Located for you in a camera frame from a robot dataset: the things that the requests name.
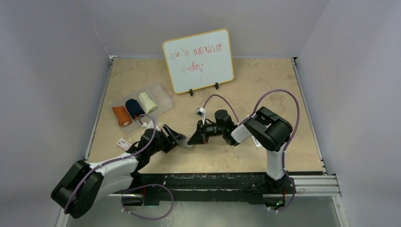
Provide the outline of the pale yellow underwear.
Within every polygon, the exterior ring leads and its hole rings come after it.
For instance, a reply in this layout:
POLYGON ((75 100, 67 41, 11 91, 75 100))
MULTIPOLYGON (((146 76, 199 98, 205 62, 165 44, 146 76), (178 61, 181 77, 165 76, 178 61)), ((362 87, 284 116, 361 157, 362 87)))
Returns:
POLYGON ((139 94, 139 102, 142 105, 142 108, 146 114, 157 109, 157 104, 146 92, 142 92, 139 94))

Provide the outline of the grey underwear with beige band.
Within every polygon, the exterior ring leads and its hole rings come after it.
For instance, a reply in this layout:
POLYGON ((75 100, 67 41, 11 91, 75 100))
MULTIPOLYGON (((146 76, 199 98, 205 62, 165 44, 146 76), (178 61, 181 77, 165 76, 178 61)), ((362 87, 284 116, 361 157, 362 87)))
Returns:
POLYGON ((180 147, 184 148, 184 149, 192 149, 192 148, 193 148, 193 145, 189 145, 189 144, 188 144, 188 141, 189 141, 189 139, 188 139, 188 138, 185 138, 185 139, 183 139, 182 141, 180 141, 180 142, 178 143, 178 145, 179 145, 180 147))

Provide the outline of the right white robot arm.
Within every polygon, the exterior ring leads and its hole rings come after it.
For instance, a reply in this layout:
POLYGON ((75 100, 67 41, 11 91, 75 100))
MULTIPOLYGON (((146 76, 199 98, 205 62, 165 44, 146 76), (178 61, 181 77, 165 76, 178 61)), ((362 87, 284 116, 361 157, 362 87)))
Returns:
POLYGON ((237 146, 254 137, 267 153, 266 188, 270 192, 282 189, 285 175, 284 147, 293 131, 291 124, 264 106, 241 125, 234 124, 227 110, 217 110, 214 117, 214 122, 205 117, 199 120, 187 144, 207 144, 210 137, 222 136, 228 145, 237 146))

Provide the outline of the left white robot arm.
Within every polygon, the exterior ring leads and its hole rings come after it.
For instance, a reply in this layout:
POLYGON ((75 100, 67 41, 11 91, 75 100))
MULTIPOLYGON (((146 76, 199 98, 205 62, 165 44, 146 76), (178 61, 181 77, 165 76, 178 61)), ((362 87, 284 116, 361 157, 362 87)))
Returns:
POLYGON ((114 192, 138 192, 141 180, 136 176, 150 158, 160 151, 168 153, 186 144, 187 137, 166 124, 161 129, 148 128, 139 141, 115 158, 98 163, 75 162, 51 192, 51 199, 66 214, 80 218, 96 201, 114 192))

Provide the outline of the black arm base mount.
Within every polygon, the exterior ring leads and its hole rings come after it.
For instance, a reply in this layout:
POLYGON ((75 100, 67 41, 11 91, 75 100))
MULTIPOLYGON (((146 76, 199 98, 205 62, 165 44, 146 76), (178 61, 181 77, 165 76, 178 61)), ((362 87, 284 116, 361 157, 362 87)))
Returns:
POLYGON ((265 172, 139 174, 131 188, 118 191, 136 194, 146 206, 161 201, 247 202, 278 209, 296 193, 293 178, 275 181, 265 172))

